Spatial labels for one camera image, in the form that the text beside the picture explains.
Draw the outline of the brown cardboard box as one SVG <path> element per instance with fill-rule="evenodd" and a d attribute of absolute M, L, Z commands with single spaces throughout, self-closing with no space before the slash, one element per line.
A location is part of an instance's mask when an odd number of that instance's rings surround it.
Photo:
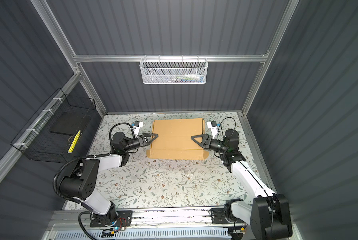
<path fill-rule="evenodd" d="M 155 120 L 152 132 L 158 137 L 154 140 L 146 156 L 161 160 L 204 161 L 209 152 L 196 144 L 191 137 L 203 135 L 206 123 L 199 119 Z"/>

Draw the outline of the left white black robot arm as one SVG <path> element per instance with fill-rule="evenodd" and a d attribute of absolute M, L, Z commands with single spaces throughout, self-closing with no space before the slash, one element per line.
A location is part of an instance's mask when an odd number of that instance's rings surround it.
<path fill-rule="evenodd" d="M 84 207 L 93 220 L 98 220 L 105 226 L 112 227 L 123 223 L 115 204 L 96 190 L 95 185 L 100 172 L 124 167 L 130 154 L 151 145 L 158 138 L 158 134 L 154 133 L 139 135 L 141 127 L 141 122 L 112 126 L 109 130 L 110 152 L 80 157 L 64 164 L 53 179 L 55 193 Z"/>

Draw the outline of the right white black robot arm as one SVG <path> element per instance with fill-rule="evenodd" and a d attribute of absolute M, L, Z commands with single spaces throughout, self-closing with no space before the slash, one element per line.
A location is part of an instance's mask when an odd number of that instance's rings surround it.
<path fill-rule="evenodd" d="M 289 201 L 283 194 L 270 189 L 251 169 L 239 150 L 239 133 L 234 129 L 224 132 L 215 121 L 207 123 L 212 135 L 202 134 L 191 139 L 204 150 L 213 151 L 229 172 L 241 183 L 251 198 L 251 204 L 242 199 L 227 200 L 223 208 L 209 210 L 213 223 L 221 220 L 247 224 L 257 240 L 279 240 L 293 235 Z"/>

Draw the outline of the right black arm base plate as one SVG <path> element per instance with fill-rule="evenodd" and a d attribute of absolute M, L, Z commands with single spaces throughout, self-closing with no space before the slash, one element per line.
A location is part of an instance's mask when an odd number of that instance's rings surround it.
<path fill-rule="evenodd" d="M 213 224 L 249 224 L 250 219 L 240 219 L 233 216 L 232 211 L 229 208 L 211 208 L 208 210 Z"/>

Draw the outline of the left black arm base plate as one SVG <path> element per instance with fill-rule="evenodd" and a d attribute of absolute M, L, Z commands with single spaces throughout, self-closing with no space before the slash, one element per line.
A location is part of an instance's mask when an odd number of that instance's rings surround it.
<path fill-rule="evenodd" d="M 132 220 L 133 211 L 116 211 L 114 216 L 93 214 L 90 227 L 129 227 Z"/>

